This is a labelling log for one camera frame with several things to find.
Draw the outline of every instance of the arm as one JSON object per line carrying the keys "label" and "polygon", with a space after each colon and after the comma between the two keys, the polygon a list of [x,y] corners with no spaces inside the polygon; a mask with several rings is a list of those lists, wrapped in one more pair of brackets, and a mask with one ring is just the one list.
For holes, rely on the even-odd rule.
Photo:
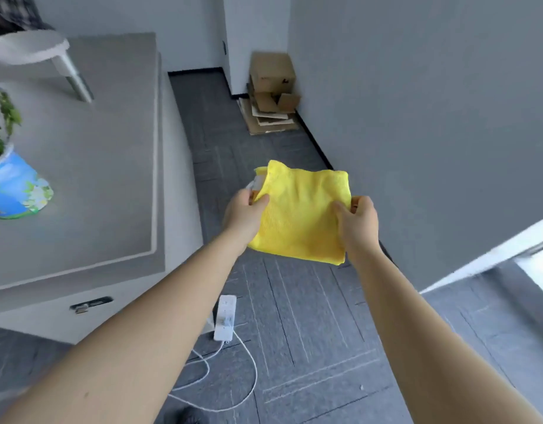
{"label": "arm", "polygon": [[145,424],[155,420],[222,291],[258,232],[269,198],[243,189],[225,227],[121,312],[74,346],[0,424]]}
{"label": "arm", "polygon": [[383,254],[371,199],[335,205],[383,349],[416,423],[543,424],[536,409],[470,348]]}

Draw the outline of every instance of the power cord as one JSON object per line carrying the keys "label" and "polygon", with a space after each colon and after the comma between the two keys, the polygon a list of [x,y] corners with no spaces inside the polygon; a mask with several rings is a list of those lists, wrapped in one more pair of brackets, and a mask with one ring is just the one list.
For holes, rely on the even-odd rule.
{"label": "power cord", "polygon": [[250,356],[250,358],[252,359],[252,363],[254,364],[254,370],[255,370],[255,378],[254,378],[254,383],[252,385],[252,389],[250,390],[250,392],[247,394],[247,396],[245,398],[243,398],[239,403],[237,403],[236,405],[234,406],[231,406],[229,408],[224,408],[224,409],[209,409],[209,408],[204,408],[203,406],[199,406],[199,405],[196,405],[194,403],[191,403],[190,401],[188,400],[185,400],[185,399],[182,399],[180,397],[177,397],[177,396],[174,396],[173,394],[171,393],[174,393],[176,391],[179,391],[179,390],[183,390],[184,388],[188,388],[190,387],[191,385],[195,385],[199,382],[201,382],[204,378],[206,378],[207,376],[209,376],[209,373],[210,373],[210,365],[209,365],[209,362],[207,360],[213,358],[213,357],[216,357],[218,355],[218,353],[220,353],[220,351],[222,350],[222,347],[224,346],[224,342],[221,342],[220,343],[220,347],[218,348],[218,350],[215,352],[215,353],[212,353],[211,355],[207,356],[207,357],[203,357],[201,354],[199,354],[197,351],[195,351],[193,349],[193,353],[195,353],[198,357],[198,360],[194,360],[194,361],[190,361],[189,363],[187,363],[185,366],[189,366],[189,365],[192,365],[194,363],[199,363],[199,362],[203,362],[204,365],[206,366],[206,372],[204,373],[204,375],[189,383],[189,384],[186,384],[186,385],[181,385],[179,387],[176,387],[174,388],[173,390],[171,390],[171,393],[168,394],[168,397],[170,398],[173,398],[173,399],[177,399],[177,400],[180,400],[182,401],[183,403],[186,403],[188,404],[189,406],[193,406],[194,408],[198,408],[198,409],[201,409],[201,410],[204,410],[205,412],[226,412],[228,410],[233,410],[235,408],[237,408],[238,406],[240,406],[242,403],[244,403],[251,395],[252,393],[254,392],[254,388],[255,388],[255,385],[256,383],[258,382],[258,367],[255,365],[255,360],[254,360],[254,357],[252,356],[252,353],[250,352],[250,350],[246,347],[246,344],[244,343],[244,341],[242,341],[240,339],[240,337],[238,336],[238,334],[236,333],[235,330],[232,330],[233,333],[234,333],[234,336],[236,336],[238,338],[238,341],[240,341],[240,344],[242,344],[242,346],[244,347],[244,349],[246,350],[247,352],[247,355]]}

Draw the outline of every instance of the power strip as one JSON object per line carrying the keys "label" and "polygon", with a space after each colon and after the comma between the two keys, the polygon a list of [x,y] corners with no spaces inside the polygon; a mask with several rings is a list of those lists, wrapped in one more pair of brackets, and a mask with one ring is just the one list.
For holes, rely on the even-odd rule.
{"label": "power strip", "polygon": [[214,324],[214,340],[230,342],[234,333],[236,296],[223,294],[218,300],[217,320]]}

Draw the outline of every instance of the blue flower pot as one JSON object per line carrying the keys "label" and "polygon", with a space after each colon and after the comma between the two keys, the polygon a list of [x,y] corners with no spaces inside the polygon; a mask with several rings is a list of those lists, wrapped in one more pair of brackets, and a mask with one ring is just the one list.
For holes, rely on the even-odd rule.
{"label": "blue flower pot", "polygon": [[0,218],[37,213],[53,195],[49,183],[14,152],[14,146],[6,146],[0,156]]}

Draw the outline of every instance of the potted plant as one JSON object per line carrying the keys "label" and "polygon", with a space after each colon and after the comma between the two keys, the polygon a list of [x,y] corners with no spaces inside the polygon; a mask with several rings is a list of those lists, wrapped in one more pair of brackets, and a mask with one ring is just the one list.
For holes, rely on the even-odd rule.
{"label": "potted plant", "polygon": [[40,211],[54,195],[16,152],[10,142],[15,125],[22,119],[6,91],[0,89],[0,218],[18,219]]}

